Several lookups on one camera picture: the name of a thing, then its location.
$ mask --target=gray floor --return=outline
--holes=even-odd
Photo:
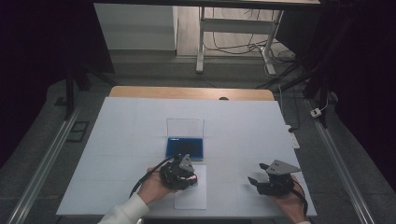
[[[131,52],[118,51],[112,52],[112,59],[116,75],[111,75],[111,78],[121,85],[255,89],[270,79],[263,72],[262,60],[206,59],[204,73],[196,75],[194,59],[175,58],[175,56],[166,54],[144,55],[140,53],[136,55]],[[276,71],[282,71],[285,66],[277,65]],[[298,75],[299,72],[291,74],[292,77]],[[86,134],[70,133],[68,135],[69,141],[64,143],[25,223],[96,223],[100,219],[99,217],[59,218],[55,216],[102,102],[111,88],[97,77],[90,76],[90,80],[92,88],[88,92],[77,118],[77,121],[88,122],[88,130]],[[306,103],[301,97],[303,88],[304,84],[296,86],[295,94],[293,94],[293,90],[283,92],[282,107],[285,121],[288,124],[297,127],[300,123],[300,129],[295,131],[295,134],[301,148],[296,149],[295,152],[318,212],[318,216],[312,217],[312,219],[315,223],[361,223],[338,174],[334,170],[314,121],[308,114]],[[64,106],[57,105],[56,102],[59,97],[64,97],[64,91],[64,82],[56,83],[49,88],[46,105],[14,155],[0,170],[0,223],[6,223],[63,121]],[[280,102],[280,95],[276,95],[276,99]],[[350,173],[353,174],[353,179],[361,190],[376,223],[396,223],[395,193],[361,145],[337,118],[333,112],[334,104],[335,101],[331,101],[328,106],[328,129],[342,153]],[[169,223],[169,220],[153,220],[153,222]],[[202,223],[208,222],[219,223],[218,220]],[[289,223],[281,217],[252,220],[251,222],[253,224]]]

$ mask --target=sleeve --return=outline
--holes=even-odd
[[[126,203],[112,207],[99,224],[135,224],[148,211],[148,206],[135,193]]]

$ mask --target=wall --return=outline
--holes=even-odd
[[[177,7],[94,6],[108,49],[177,48]]]

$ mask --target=hand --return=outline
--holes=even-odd
[[[291,178],[298,183],[297,178],[292,175]],[[298,184],[294,184],[294,189],[298,191],[301,195],[304,195],[303,190],[300,188]],[[282,212],[293,222],[299,223],[302,221],[307,221],[304,216],[304,205],[299,197],[297,197],[293,193],[289,193],[288,195],[277,197],[277,196],[268,196],[272,199],[277,206],[282,210]]]
[[[158,171],[154,171],[152,175],[143,182],[140,190],[137,192],[137,195],[145,202],[145,204],[149,204],[160,200],[168,193],[176,192],[176,190],[171,190],[163,185],[161,181],[161,177]]]

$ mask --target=white tabletop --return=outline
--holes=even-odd
[[[167,119],[204,119],[206,209],[175,209],[175,195],[150,206],[146,217],[276,217],[248,176],[264,180],[259,163],[278,159],[299,167],[277,102],[107,97],[57,215],[103,215],[128,200],[150,166],[165,157]],[[316,211],[297,173],[308,215]]]

